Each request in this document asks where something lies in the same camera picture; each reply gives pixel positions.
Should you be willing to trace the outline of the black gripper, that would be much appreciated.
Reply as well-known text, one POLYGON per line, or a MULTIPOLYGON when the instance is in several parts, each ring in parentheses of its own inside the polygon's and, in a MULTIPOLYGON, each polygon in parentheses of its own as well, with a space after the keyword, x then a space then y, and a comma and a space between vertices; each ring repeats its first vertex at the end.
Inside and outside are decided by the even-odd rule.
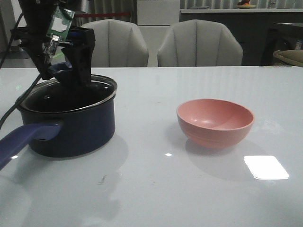
POLYGON ((68 87, 85 87, 91 81, 91 59, 95 46, 94 32, 71 24, 64 42, 46 36, 56 7, 75 12, 74 18, 88 13, 88 0, 20 0, 20 17, 26 26, 15 25, 12 37, 20 41, 19 47, 27 52, 43 80, 54 76, 50 73, 51 64, 45 63, 43 50, 56 50, 64 46, 62 52, 70 66, 63 71, 63 83, 68 87))

